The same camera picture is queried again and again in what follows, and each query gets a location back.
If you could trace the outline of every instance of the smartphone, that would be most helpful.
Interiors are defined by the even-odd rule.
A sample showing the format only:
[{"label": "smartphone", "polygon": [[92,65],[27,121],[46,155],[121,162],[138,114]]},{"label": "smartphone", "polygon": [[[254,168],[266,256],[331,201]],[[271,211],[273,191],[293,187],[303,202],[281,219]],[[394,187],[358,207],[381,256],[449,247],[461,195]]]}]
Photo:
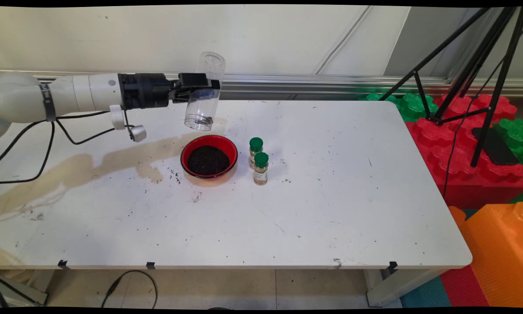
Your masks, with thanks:
[{"label": "smartphone", "polygon": [[[472,134],[477,139],[479,138],[480,130],[480,127],[472,129]],[[495,129],[488,128],[482,148],[495,165],[517,165],[519,163],[517,157],[515,157],[511,149],[507,147]]]}]

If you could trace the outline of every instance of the scattered soil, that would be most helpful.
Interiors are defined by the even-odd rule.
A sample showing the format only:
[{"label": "scattered soil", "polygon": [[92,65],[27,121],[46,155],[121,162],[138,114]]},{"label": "scattered soil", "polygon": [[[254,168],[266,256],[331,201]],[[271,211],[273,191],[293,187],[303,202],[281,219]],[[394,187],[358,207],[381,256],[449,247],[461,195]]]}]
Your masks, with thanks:
[{"label": "scattered soil", "polygon": [[188,169],[199,175],[214,175],[228,167],[230,167],[230,160],[217,147],[198,147],[188,158]]}]

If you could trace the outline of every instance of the table leg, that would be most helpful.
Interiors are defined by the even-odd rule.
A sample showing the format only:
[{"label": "table leg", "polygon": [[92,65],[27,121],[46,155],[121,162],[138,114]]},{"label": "table leg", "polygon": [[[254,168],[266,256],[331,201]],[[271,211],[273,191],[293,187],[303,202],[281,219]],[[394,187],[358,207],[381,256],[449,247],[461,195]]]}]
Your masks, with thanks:
[{"label": "table leg", "polygon": [[396,270],[385,280],[379,270],[365,270],[367,300],[370,307],[382,307],[402,297],[422,284],[440,276],[447,270]]}]

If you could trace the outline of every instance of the green cap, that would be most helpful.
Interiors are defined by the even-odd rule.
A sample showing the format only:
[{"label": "green cap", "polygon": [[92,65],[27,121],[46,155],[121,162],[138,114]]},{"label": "green cap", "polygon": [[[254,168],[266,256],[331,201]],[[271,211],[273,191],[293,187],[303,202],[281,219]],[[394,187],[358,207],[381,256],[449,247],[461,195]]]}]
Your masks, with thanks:
[{"label": "green cap", "polygon": [[263,141],[259,137],[252,137],[250,140],[250,149],[254,152],[258,152],[262,150]]},{"label": "green cap", "polygon": [[256,167],[258,167],[258,168],[266,167],[268,160],[269,160],[269,156],[266,153],[257,153],[254,156],[254,161],[256,163]]}]

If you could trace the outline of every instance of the white wall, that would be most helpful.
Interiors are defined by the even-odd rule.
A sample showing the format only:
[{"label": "white wall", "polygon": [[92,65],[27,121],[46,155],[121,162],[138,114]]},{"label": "white wall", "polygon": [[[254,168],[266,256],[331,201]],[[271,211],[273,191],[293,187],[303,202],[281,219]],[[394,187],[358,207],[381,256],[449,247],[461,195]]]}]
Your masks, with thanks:
[{"label": "white wall", "polygon": [[[0,7],[0,69],[311,74],[365,6]],[[409,7],[372,7],[322,74],[382,75]]]}]

